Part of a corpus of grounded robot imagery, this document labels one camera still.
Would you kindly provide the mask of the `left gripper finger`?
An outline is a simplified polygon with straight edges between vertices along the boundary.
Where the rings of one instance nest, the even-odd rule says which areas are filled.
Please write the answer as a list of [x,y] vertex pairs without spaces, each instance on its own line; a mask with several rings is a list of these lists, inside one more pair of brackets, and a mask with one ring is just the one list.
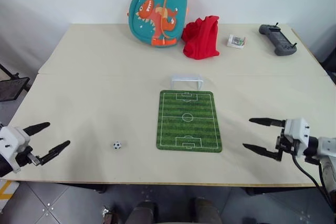
[[44,122],[44,123],[39,123],[39,124],[35,124],[35,125],[31,125],[29,127],[26,127],[26,128],[23,129],[23,131],[28,136],[32,136],[32,135],[35,135],[35,134],[39,133],[40,131],[42,131],[43,129],[45,129],[49,126],[50,126],[49,122]]
[[56,147],[52,148],[45,156],[39,158],[40,165],[44,165],[48,163],[49,161],[51,161],[56,156],[58,156],[69,144],[70,144],[70,141],[67,140],[57,145]]

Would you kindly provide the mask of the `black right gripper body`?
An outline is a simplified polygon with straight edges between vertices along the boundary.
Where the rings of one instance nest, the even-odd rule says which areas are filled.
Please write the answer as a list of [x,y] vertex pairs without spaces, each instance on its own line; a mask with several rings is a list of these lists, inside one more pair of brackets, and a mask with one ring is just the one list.
[[297,139],[291,139],[285,136],[285,129],[281,130],[280,135],[277,137],[276,141],[276,161],[281,162],[283,152],[290,155],[298,156],[299,147],[301,146],[301,141]]

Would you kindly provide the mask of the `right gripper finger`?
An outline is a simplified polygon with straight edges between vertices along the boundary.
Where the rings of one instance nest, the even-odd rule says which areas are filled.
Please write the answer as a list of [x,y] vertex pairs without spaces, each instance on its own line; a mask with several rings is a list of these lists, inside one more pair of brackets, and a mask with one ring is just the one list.
[[250,118],[249,122],[264,125],[264,126],[277,126],[285,127],[286,120],[277,120],[272,118]]
[[264,147],[252,145],[252,144],[246,144],[246,143],[243,143],[243,146],[258,155],[272,158],[278,162],[282,160],[282,152],[271,152],[271,151],[268,151]]

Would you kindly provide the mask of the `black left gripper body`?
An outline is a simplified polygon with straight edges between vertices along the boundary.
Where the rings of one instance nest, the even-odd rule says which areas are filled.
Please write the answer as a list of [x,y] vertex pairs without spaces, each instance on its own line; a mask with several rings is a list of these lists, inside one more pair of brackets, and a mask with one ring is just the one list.
[[18,153],[15,160],[19,167],[24,167],[27,164],[33,163],[35,166],[41,164],[41,160],[38,156],[33,155],[31,152],[33,148],[31,146],[27,146],[22,152]]

